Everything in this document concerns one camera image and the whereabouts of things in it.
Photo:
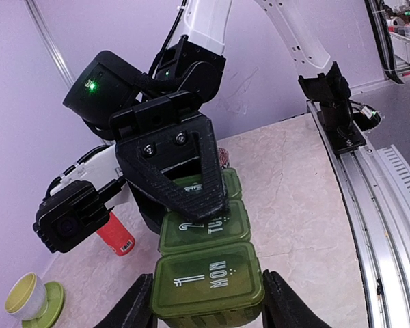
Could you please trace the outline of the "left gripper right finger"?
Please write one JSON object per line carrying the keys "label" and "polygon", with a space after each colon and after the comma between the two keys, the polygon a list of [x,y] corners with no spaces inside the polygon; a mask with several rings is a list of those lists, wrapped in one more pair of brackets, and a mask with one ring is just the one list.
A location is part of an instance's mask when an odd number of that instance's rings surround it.
{"label": "left gripper right finger", "polygon": [[328,327],[278,272],[265,270],[262,276],[265,291],[262,303],[263,327]]}

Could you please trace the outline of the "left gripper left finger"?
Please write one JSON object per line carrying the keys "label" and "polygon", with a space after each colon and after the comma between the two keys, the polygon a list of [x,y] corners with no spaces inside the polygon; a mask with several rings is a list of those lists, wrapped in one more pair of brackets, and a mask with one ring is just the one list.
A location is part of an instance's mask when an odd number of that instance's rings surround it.
{"label": "left gripper left finger", "polygon": [[124,296],[99,323],[102,328],[154,326],[154,314],[150,309],[153,274],[141,274]]}

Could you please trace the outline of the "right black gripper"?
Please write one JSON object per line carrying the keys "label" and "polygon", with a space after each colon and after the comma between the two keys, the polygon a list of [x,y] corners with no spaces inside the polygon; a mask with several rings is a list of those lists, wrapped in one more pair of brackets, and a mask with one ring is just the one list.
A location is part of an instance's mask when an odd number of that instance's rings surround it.
{"label": "right black gripper", "polygon": [[197,94],[181,90],[109,118],[115,139],[123,139],[116,144],[116,158],[155,234],[161,234],[168,210],[189,221],[208,221],[228,209],[212,122],[195,116],[203,104]]}

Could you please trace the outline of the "green weekly pill organizer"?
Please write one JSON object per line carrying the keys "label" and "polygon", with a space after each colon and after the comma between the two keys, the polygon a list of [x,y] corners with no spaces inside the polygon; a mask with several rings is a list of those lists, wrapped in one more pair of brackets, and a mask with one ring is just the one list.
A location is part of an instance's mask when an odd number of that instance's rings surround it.
{"label": "green weekly pill organizer", "polygon": [[261,313],[262,272],[241,182],[233,168],[222,174],[226,213],[206,223],[174,211],[163,218],[150,305],[168,327],[242,327]]}

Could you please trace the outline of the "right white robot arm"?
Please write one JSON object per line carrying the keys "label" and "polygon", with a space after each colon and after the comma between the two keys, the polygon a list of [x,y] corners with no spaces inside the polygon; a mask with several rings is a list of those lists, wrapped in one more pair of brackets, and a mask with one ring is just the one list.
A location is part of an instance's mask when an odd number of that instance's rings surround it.
{"label": "right white robot arm", "polygon": [[168,210],[205,223],[228,207],[210,118],[219,90],[230,1],[183,1],[150,70],[102,51],[64,99],[115,157],[149,229]]}

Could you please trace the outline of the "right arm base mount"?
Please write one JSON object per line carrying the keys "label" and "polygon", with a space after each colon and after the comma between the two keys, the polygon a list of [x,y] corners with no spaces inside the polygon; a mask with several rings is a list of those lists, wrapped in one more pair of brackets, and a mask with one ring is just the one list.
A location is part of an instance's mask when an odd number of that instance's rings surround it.
{"label": "right arm base mount", "polygon": [[336,62],[329,72],[300,76],[298,82],[305,96],[320,105],[318,119],[335,154],[366,145],[362,133],[377,127],[382,118],[370,105],[351,100],[349,84]]}

